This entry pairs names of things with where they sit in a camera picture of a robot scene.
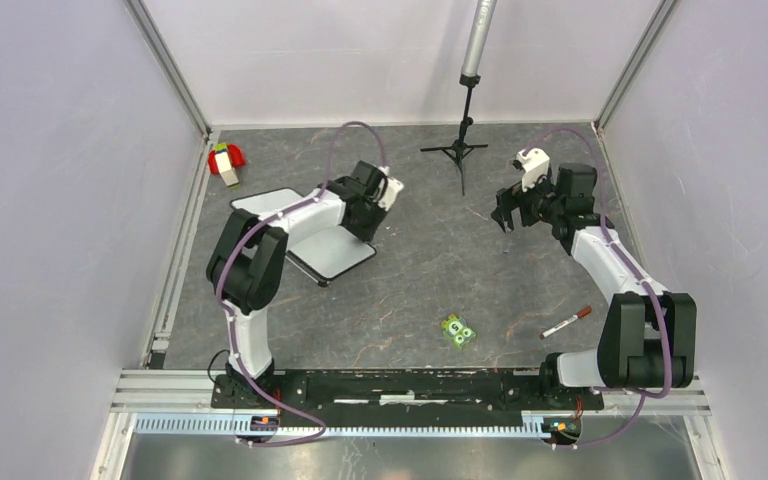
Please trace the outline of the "white whiteboard black frame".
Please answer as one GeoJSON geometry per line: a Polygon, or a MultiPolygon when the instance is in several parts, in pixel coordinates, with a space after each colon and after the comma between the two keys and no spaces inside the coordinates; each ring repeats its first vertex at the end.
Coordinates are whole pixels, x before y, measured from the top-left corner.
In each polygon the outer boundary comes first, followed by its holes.
{"type": "MultiPolygon", "coordinates": [[[[281,188],[234,199],[234,210],[246,210],[260,217],[280,211],[305,197],[291,188],[281,188]]],[[[327,194],[324,214],[314,205],[293,212],[290,219],[301,222],[289,230],[286,258],[319,285],[326,286],[344,273],[370,260],[375,247],[358,239],[340,225],[338,198],[327,194]]]]}

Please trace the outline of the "white marker red cap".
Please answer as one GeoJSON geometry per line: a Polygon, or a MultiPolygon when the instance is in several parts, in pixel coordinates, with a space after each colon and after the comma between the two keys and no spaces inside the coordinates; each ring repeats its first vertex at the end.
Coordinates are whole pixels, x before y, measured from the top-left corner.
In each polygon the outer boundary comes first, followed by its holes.
{"type": "Polygon", "coordinates": [[[592,312],[592,307],[591,306],[586,306],[586,307],[582,308],[581,310],[579,310],[575,314],[571,315],[570,317],[562,320],[558,324],[556,324],[556,325],[550,327],[549,329],[541,332],[540,335],[539,335],[539,339],[540,340],[545,340],[546,338],[548,338],[548,337],[552,336],[553,334],[559,332],[560,330],[568,327],[569,325],[573,324],[574,322],[576,322],[576,321],[578,321],[578,320],[580,320],[582,318],[587,317],[591,312],[592,312]]]}

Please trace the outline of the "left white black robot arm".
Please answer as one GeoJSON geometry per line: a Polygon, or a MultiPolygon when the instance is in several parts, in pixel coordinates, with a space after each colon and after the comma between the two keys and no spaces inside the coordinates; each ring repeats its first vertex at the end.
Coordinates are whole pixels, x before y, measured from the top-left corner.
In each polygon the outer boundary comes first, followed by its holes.
{"type": "Polygon", "coordinates": [[[282,188],[233,201],[206,277],[226,315],[230,368],[240,376],[235,392],[248,406],[262,407],[274,394],[267,315],[285,264],[326,286],[370,260],[403,188],[388,168],[360,161],[307,195],[282,188]]]}

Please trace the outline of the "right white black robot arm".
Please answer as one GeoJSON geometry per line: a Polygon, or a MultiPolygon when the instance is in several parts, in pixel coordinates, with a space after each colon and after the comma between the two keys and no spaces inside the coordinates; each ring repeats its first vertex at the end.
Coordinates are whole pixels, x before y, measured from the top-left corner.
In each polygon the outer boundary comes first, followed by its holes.
{"type": "Polygon", "coordinates": [[[648,276],[622,244],[612,223],[595,209],[595,168],[544,160],[514,161],[521,180],[496,194],[492,219],[503,230],[551,226],[553,237],[596,283],[608,303],[598,345],[547,357],[537,382],[551,408],[572,401],[578,388],[628,389],[661,398],[694,377],[697,306],[648,276]]]}

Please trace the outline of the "black tripod stand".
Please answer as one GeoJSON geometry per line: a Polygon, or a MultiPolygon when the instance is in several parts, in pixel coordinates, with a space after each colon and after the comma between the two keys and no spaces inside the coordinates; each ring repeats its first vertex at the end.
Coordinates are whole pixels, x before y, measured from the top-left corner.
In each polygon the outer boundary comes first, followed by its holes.
{"type": "Polygon", "coordinates": [[[453,162],[459,174],[462,195],[465,195],[464,159],[474,150],[488,147],[488,144],[469,144],[466,141],[468,130],[474,124],[474,119],[470,116],[473,90],[479,85],[480,81],[480,75],[467,76],[462,74],[460,76],[459,83],[467,89],[467,92],[457,138],[448,146],[420,149],[421,153],[441,152],[453,162]]]}

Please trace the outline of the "green toy block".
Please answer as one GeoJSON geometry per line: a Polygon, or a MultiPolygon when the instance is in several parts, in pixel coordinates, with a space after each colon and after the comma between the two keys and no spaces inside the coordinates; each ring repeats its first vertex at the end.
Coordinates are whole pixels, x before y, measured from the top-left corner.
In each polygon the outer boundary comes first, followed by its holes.
{"type": "Polygon", "coordinates": [[[451,314],[441,322],[443,334],[458,349],[462,350],[477,338],[477,333],[460,316],[451,314]]]}

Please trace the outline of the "grey cylinder on stand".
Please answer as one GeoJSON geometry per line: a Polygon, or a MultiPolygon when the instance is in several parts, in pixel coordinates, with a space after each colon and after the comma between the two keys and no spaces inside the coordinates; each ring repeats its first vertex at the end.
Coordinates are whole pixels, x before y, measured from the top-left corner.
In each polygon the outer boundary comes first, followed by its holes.
{"type": "Polygon", "coordinates": [[[476,4],[470,35],[461,67],[461,78],[478,76],[478,69],[496,9],[496,0],[480,0],[476,4]]]}

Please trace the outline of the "red multicolour toy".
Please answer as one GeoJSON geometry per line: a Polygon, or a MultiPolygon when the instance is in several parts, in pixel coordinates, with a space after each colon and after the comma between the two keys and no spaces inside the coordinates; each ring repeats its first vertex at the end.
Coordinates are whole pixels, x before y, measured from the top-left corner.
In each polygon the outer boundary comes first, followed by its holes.
{"type": "Polygon", "coordinates": [[[235,144],[218,143],[208,155],[210,173],[219,176],[228,188],[235,188],[240,184],[238,170],[245,165],[245,155],[235,144]]]}

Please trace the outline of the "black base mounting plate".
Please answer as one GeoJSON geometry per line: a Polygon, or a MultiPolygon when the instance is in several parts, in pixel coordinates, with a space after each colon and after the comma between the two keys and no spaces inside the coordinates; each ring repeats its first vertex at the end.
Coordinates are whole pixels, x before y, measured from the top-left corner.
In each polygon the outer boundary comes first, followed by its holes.
{"type": "Polygon", "coordinates": [[[233,371],[215,376],[212,407],[252,409],[263,426],[263,410],[278,400],[274,425],[314,429],[514,427],[524,412],[604,407],[589,389],[553,386],[529,369],[287,369],[257,383],[233,371]]]}

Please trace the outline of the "aluminium frame rail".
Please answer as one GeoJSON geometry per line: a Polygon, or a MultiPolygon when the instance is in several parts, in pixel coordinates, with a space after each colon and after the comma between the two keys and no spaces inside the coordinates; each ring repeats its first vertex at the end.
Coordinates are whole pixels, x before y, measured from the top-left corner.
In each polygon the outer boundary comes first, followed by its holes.
{"type": "Polygon", "coordinates": [[[699,381],[660,399],[533,369],[290,369],[276,404],[218,371],[126,370],[95,479],[725,479],[699,381]]]}

